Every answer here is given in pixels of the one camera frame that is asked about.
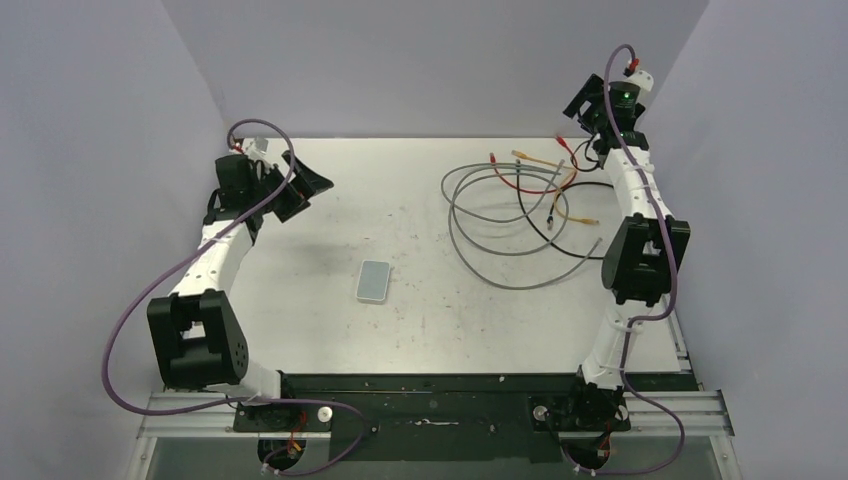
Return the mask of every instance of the tangled cables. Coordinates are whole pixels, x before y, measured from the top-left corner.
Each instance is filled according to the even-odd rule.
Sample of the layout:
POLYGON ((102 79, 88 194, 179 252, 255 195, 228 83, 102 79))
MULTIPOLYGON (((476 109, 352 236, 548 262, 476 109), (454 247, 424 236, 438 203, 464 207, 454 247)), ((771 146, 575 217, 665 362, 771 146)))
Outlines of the tangled cables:
POLYGON ((545 280, 543 282, 536 283, 536 284, 533 284, 533 285, 514 286, 514 285, 506 285, 506 284, 496 282, 496 281, 494 281, 490 278, 487 278, 483 274, 481 274, 476 268, 474 268, 474 266, 471 265, 471 263, 468 261, 468 259, 465 257, 465 255, 462 254, 462 250, 460 250, 459 245, 457 244, 456 235, 454 233, 454 226, 456 226, 456 229, 459 230, 459 233, 462 234, 462 236, 465 237, 465 239, 468 240, 469 243, 474 245, 476 248, 478 248, 478 249, 480 249, 480 250, 482 250, 486 253, 492 254, 492 255, 510 256, 510 257, 532 255, 534 253, 540 252, 540 251, 544 250, 545 248, 548 248, 551 245, 553 245, 553 243, 560 236, 560 234, 563 232, 563 230, 565 230, 565 225, 568 221, 567 218, 563 220, 562 224, 560 225, 560 228, 556 231, 556 233, 554 235, 552 235, 550 238, 547 239, 546 243, 543 243, 542 245, 540 245, 538 247, 531 248, 529 250, 520 251, 520 252, 504 252, 504 251, 494 250, 494 249, 485 247, 485 246, 481 245, 480 243, 476 242, 474 239, 472 239, 465 232, 465 230, 462 228, 462 224, 460 223, 459 218, 457 217, 457 214, 456 214, 457 211, 460 211, 460 212, 462 212, 466 215, 470 215, 470 216, 477 218, 479 220, 482 220, 484 222, 495 223, 495 224, 509 224, 509 223, 513 223, 513 222, 523 221, 525 218, 528 218, 528 216, 531 213, 533 213, 533 211, 536 210, 536 208, 538 208, 539 205, 542 204, 542 201, 544 200, 544 197, 545 197, 544 194, 539 195, 539 198, 538 198, 538 200, 536 200, 536 203, 529 210, 525 211, 522 215, 519 215, 519 216, 514 217, 514 218, 508 218, 508 219, 491 218, 491 217, 481 215, 479 213, 472 212, 472 211, 470 211, 466 208, 463 208, 463 207, 457 205, 457 199, 462 194, 462 192, 465 191, 465 189, 467 189, 468 187, 470 187, 471 185, 473 185, 477 182, 487 180, 487 179, 491 179, 491 178, 502 178, 499 170, 514 171, 516 173, 516 175, 518 175, 520 173, 520 175, 522 175, 524 177, 537 178, 539 180, 547 182, 547 185, 545 186, 545 191, 546 192, 556 192, 557 194, 559 194, 558 195, 559 198, 562 199, 562 202, 565 205, 565 216, 567 217, 568 212, 569 212, 568 199, 565 198, 565 195, 562 195, 562 188, 559 187, 555 182, 557 175, 559 175, 559 173, 562 170, 563 164, 564 164, 564 161, 561 161, 559 163, 559 165, 557 166, 556 170, 549 170, 549 169, 536 167, 536 166, 532 166, 532 165, 522 165, 520 162, 516 162, 514 164, 512 164, 512 163, 475 163, 475 164, 464 165, 462 167, 455 168, 455 169, 449 171, 448 173, 446 173, 444 177, 442 177, 442 182, 441 182, 442 196, 445 198, 445 200, 448 202, 448 205, 449 205, 449 208, 448 208, 448 235, 450 236, 451 244, 453 245, 454 250, 456 250, 457 255, 459 255, 459 259, 462 261, 463 264, 465 264, 466 267, 468 267, 469 270, 471 270, 471 272, 474 275, 476 275, 478 278, 480 278, 484 282, 488 283, 489 285, 492 285, 492 286, 497 287, 497 288, 502 288, 502 289, 505 289, 505 290, 532 290, 532 289, 535 289, 535 288, 541 288, 541 287, 545 287, 545 286, 548 286, 548 285, 552 285, 554 283, 557 283, 557 282, 563 280, 564 278, 566 278, 569 275, 571 275, 572 273, 574 273, 578 268, 580 268, 580 266, 583 265, 583 263, 585 263, 586 260, 589 259, 589 257, 592 255, 592 253, 594 253, 595 249, 598 248, 598 245, 601 243, 600 238, 595 241, 595 244, 592 246, 592 248, 589 250, 589 252, 586 253, 586 255, 583 256, 576 265, 571 267, 565 273, 558 275, 554 278, 551 278, 549 280, 545 280), (462 178, 460 178, 459 182, 457 182, 456 186, 454 187, 453 193, 451 195, 449 195, 447 190, 446 190, 446 187, 445 187, 445 183, 447 182, 447 179, 451 175, 453 175, 457 172, 463 171, 463 170, 469 170, 469 172, 466 173, 462 178), (484 176, 469 180, 470 177, 474 176, 475 174, 485 172, 485 171, 494 171, 495 173, 492 173, 490 175, 484 175, 484 176))

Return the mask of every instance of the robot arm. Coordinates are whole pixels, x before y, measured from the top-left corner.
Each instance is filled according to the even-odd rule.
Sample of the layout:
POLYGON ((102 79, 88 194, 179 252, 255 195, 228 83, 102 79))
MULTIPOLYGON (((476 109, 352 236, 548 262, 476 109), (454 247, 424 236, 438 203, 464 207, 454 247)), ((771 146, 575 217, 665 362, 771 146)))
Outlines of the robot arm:
MULTIPOLYGON (((219 188, 209 201, 200 246, 283 182, 277 166, 265 161, 265 148, 267 141, 256 139, 245 153, 234 150, 215 161, 219 188)), ((288 152, 283 159, 291 161, 288 152)), ((310 197, 333 186, 300 160, 296 159, 296 165, 296 176, 279 196, 214 240, 168 296, 154 298, 148 304, 148 325, 166 386, 239 397, 286 396, 281 372, 250 358, 247 340, 227 295, 242 259, 256 242, 264 215, 273 212, 285 222, 309 207, 310 197)))
MULTIPOLYGON (((650 91, 653 78, 644 70, 625 70, 625 76, 624 81, 611 82, 610 104, 622 138, 636 159, 635 165, 615 138, 604 108, 604 83, 600 77, 592 75, 563 112, 592 135, 592 148, 609 175, 624 215, 601 266, 602 283, 610 292, 609 304, 592 351, 578 370, 569 402, 571 424, 577 429, 596 429, 619 413, 624 405, 620 365, 625 336, 628 331, 638 334, 642 330, 642 322, 635 322, 629 330, 628 320, 648 314, 671 290, 659 222, 665 222, 668 228, 678 265, 690 234, 689 224, 675 219, 662 200, 653 176, 648 141, 635 130, 636 120, 645 111, 638 101, 650 91), (662 218, 657 218, 649 203, 646 186, 657 200, 662 218)), ((634 343, 631 339, 629 348, 634 343)))

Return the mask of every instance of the white wall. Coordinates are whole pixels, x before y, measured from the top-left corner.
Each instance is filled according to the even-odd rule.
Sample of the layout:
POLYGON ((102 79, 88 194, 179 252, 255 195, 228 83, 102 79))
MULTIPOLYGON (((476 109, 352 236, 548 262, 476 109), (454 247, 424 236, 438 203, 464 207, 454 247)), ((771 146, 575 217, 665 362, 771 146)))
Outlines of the white wall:
POLYGON ((320 137, 578 133, 562 109, 608 52, 665 78, 707 1, 163 3, 226 120, 320 137))
MULTIPOLYGON (((140 417, 100 385, 124 305, 189 253, 223 122, 158 0, 0 15, 0 478, 123 478, 140 417)), ((161 385, 143 312, 114 356, 161 385)))
POLYGON ((682 327, 746 479, 848 472, 846 18, 840 0, 713 0, 642 125, 692 224, 682 327))

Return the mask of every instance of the cable tie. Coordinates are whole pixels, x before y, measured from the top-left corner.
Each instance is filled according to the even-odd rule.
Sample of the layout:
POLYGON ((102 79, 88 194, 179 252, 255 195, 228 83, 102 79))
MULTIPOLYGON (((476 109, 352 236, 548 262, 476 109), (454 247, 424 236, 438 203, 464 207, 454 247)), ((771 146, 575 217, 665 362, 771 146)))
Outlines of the cable tie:
POLYGON ((630 334, 633 334, 633 335, 639 335, 640 333, 642 333, 644 331, 644 328, 641 328, 640 325, 628 328, 626 322, 616 323, 615 320, 613 320, 611 317, 606 317, 606 319, 607 319, 607 322, 610 324, 610 326, 612 328, 618 330, 619 332, 630 333, 630 334))
POLYGON ((652 175, 653 175, 653 173, 654 173, 654 164, 653 164, 653 163, 649 163, 649 164, 647 164, 647 165, 641 165, 641 164, 633 165, 633 164, 631 163, 631 164, 629 164, 629 165, 627 165, 626 167, 624 167, 624 168, 622 168, 622 169, 621 169, 621 171, 622 171, 622 172, 624 172, 624 173, 627 173, 627 172, 635 172, 636 170, 642 170, 643 172, 648 172, 648 173, 650 173, 650 174, 652 174, 652 175))

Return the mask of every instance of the cable connector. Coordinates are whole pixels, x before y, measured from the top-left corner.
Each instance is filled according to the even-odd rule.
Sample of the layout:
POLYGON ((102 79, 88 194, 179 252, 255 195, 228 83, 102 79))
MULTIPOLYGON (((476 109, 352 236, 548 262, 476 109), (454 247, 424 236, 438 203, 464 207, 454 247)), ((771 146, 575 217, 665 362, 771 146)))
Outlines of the cable connector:
POLYGON ((636 73, 636 67, 638 67, 638 66, 639 66, 639 59, 638 58, 634 58, 633 60, 631 60, 630 63, 627 65, 627 68, 624 69, 624 76, 629 77, 630 75, 633 75, 634 73, 636 73))

